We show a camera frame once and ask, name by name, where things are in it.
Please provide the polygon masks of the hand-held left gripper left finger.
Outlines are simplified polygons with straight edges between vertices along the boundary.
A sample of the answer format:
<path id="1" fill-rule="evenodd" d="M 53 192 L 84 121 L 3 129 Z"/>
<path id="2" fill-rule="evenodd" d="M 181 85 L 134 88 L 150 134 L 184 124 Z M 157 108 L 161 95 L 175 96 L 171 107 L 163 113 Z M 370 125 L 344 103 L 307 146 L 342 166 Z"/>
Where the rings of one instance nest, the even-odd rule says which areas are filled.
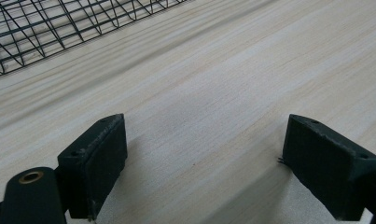
<path id="1" fill-rule="evenodd" d="M 122 114 L 99 119 L 59 154 L 57 177 L 70 217 L 98 217 L 127 158 Z"/>

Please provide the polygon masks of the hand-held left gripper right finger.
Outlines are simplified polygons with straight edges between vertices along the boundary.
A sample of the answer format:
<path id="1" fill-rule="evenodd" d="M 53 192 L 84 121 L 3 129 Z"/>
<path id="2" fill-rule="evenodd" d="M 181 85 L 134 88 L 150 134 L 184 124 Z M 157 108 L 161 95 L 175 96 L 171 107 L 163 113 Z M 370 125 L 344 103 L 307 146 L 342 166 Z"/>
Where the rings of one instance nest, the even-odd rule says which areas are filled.
<path id="1" fill-rule="evenodd" d="M 288 118 L 282 163 L 339 221 L 376 221 L 376 155 L 325 124 Z"/>

